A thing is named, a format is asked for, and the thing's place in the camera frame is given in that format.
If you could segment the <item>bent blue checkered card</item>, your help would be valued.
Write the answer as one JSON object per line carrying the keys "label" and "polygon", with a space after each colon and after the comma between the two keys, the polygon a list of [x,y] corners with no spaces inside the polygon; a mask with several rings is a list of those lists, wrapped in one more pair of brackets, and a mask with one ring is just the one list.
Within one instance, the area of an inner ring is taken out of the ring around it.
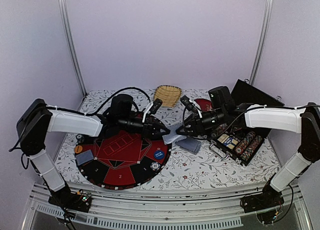
{"label": "bent blue checkered card", "polygon": [[179,135],[176,133],[176,130],[182,126],[183,124],[180,122],[167,127],[170,130],[170,133],[162,137],[165,145],[169,145],[187,138],[185,135]]}

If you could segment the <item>blue checkered card deck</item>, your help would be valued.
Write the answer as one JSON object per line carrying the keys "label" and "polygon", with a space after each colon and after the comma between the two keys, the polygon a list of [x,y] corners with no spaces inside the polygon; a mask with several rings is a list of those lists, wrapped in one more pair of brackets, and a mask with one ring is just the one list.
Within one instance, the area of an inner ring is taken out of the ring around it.
{"label": "blue checkered card deck", "polygon": [[194,155],[198,154],[202,145],[200,141],[190,137],[177,141],[176,144],[184,150],[186,150],[187,152],[192,153]]}

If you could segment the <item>blue small blind chip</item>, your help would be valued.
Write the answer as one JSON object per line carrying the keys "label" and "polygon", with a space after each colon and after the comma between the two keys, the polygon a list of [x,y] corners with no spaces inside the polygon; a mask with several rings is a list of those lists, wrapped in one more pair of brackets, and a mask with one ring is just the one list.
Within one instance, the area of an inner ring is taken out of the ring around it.
{"label": "blue small blind chip", "polygon": [[162,150],[157,150],[153,154],[155,160],[162,160],[165,157],[165,153]]}

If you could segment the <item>blue white ten chip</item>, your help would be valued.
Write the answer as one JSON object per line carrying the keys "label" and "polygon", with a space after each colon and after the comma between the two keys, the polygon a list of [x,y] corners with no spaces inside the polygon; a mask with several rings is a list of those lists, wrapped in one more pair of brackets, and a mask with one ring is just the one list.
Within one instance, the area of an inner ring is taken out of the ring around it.
{"label": "blue white ten chip", "polygon": [[158,171],[161,167],[161,164],[158,163],[158,162],[152,162],[151,165],[150,165],[150,168],[153,170],[153,171]]}

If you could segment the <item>poker chip stack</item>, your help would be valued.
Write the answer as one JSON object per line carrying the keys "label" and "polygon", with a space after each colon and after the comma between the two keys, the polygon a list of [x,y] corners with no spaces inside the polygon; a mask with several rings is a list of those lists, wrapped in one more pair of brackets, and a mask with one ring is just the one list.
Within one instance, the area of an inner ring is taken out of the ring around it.
{"label": "poker chip stack", "polygon": [[76,140],[78,144],[82,144],[83,141],[85,140],[85,137],[82,134],[77,134],[76,135]]}

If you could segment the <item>dealt blue cards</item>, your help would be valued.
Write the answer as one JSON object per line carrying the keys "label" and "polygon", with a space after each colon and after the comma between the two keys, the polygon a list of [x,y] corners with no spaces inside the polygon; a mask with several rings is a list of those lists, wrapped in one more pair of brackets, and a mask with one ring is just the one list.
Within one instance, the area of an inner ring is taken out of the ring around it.
{"label": "dealt blue cards", "polygon": [[80,166],[80,165],[83,165],[89,161],[92,161],[94,159],[94,155],[91,150],[87,150],[87,151],[84,151],[80,154],[77,154],[75,156],[75,159],[76,159],[76,164],[78,166]]}

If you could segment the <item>orange dealer button chip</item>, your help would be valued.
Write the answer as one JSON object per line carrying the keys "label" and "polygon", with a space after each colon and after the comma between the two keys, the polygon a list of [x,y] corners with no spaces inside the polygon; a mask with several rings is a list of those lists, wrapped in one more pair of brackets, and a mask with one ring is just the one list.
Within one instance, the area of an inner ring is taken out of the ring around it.
{"label": "orange dealer button chip", "polygon": [[80,154],[82,151],[83,151],[83,147],[82,147],[81,145],[77,145],[77,146],[74,148],[74,153],[75,153],[75,154]]}

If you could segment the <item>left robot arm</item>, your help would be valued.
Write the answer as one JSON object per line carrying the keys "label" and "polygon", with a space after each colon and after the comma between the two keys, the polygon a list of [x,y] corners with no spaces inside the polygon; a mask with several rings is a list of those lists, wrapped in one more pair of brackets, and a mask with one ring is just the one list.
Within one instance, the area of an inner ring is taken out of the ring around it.
{"label": "left robot arm", "polygon": [[139,134],[144,139],[160,140],[171,131],[154,115],[162,100],[150,101],[144,111],[132,111],[134,99],[128,94],[113,94],[107,99],[110,107],[99,114],[49,106],[36,99],[16,124],[18,140],[13,150],[19,149],[27,156],[38,175],[43,178],[55,199],[63,206],[74,203],[74,195],[52,158],[46,152],[47,133],[73,133],[84,137],[107,138],[111,129]]}

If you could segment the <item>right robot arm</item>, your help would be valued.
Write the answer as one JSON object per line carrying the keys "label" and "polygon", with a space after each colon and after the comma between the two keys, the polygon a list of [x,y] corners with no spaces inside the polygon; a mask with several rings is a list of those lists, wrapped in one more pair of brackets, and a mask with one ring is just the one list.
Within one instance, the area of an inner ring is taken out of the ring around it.
{"label": "right robot arm", "polygon": [[258,203],[262,208],[274,204],[281,192],[297,177],[302,175],[311,164],[320,159],[320,110],[319,105],[309,102],[304,106],[270,106],[253,103],[235,105],[230,90],[219,86],[209,92],[212,111],[201,111],[196,103],[187,96],[180,102],[184,109],[191,112],[182,119],[182,128],[176,132],[190,137],[206,136],[216,141],[212,133],[219,125],[226,123],[242,129],[270,129],[292,132],[301,135],[296,153],[265,184]]}

